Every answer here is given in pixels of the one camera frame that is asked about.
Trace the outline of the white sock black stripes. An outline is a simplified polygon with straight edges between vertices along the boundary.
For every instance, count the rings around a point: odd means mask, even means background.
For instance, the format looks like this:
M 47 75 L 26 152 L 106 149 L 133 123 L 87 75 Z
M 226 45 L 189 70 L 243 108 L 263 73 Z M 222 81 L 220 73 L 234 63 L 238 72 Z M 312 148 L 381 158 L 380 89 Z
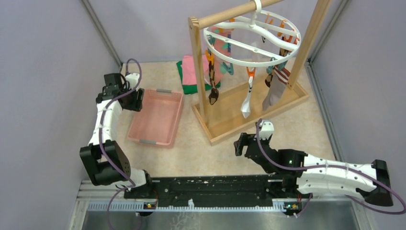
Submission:
M 250 115 L 250 99 L 253 89 L 253 80 L 254 78 L 248 78 L 248 92 L 240 108 L 240 111 L 244 118 L 248 118 Z

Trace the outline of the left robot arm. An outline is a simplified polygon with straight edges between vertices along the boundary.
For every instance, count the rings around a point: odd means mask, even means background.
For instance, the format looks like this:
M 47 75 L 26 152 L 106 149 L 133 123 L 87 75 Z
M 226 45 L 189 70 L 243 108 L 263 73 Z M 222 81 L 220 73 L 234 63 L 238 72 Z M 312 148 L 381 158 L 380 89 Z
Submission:
M 97 119 L 92 137 L 87 146 L 80 148 L 79 156 L 94 186 L 135 188 L 140 197 L 148 198 L 154 190 L 149 174 L 131 167 L 116 140 L 121 113 L 142 109 L 144 89 L 139 87 L 140 80 L 138 73 L 104 75 L 105 86 L 95 99 Z

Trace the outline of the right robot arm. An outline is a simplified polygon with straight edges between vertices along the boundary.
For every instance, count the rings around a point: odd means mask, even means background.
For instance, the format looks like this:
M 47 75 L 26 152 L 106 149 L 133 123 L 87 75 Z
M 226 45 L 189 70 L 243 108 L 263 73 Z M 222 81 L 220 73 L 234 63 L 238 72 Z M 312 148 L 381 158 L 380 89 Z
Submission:
M 393 206 L 386 161 L 369 164 L 345 163 L 322 159 L 294 149 L 272 149 L 270 140 L 256 140 L 254 134 L 241 133 L 233 143 L 236 156 L 244 156 L 260 165 L 265 173 L 288 179 L 281 184 L 286 197 L 297 193 L 339 194 L 363 199 L 366 203 Z

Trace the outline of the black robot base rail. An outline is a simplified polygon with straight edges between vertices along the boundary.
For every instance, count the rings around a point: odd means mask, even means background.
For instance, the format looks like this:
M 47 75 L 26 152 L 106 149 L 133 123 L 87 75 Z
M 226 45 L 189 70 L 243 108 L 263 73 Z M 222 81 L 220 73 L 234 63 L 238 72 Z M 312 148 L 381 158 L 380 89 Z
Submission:
M 293 178 L 281 175 L 233 175 L 198 177 L 153 177 L 124 193 L 125 199 L 151 199 L 158 207 L 246 208 L 271 207 L 273 200 L 302 201 L 308 194 L 297 191 Z

